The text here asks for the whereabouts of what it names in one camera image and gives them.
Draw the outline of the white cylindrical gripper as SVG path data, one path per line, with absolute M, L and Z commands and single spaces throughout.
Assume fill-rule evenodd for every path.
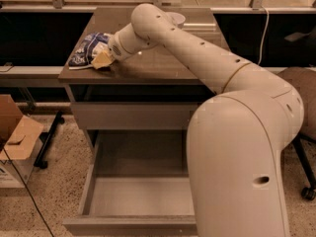
M 128 24 L 110 36 L 108 41 L 109 50 L 102 50 L 92 60 L 92 66 L 95 69 L 109 67 L 115 60 L 126 60 L 140 51 L 153 48 L 156 45 L 155 41 L 142 39 L 134 31 L 132 24 Z

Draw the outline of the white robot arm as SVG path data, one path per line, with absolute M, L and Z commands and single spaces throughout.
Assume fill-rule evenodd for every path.
M 214 92 L 192 115 L 189 178 L 198 237 L 290 237 L 280 153 L 302 127 L 303 101 L 289 83 L 179 27 L 173 13 L 141 4 L 111 35 L 125 60 L 157 44 Z

